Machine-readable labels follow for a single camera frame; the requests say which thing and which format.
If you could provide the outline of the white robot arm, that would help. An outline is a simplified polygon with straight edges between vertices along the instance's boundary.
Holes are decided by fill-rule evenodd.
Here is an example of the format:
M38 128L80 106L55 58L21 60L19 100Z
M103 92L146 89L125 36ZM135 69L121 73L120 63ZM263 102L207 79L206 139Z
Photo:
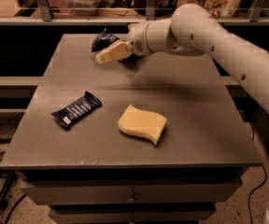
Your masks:
M269 114L269 52L225 30L203 7L186 4L167 19L133 23L124 41L102 49L95 60L156 52L208 54Z

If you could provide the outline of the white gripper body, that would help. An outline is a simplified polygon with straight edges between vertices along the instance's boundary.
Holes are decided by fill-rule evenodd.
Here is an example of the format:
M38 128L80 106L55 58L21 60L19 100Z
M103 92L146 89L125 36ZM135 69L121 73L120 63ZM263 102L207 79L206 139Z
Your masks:
M128 26L127 42L131 45L133 54L137 56L147 56L153 53L148 42L149 26L149 21L132 23Z

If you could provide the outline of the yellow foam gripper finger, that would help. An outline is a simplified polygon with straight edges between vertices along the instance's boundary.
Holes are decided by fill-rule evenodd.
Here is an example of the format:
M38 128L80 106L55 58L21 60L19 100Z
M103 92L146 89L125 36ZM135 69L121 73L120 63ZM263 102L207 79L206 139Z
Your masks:
M102 49L96 56L98 63L109 63L130 57L133 54L131 45L122 40L115 41L109 47Z

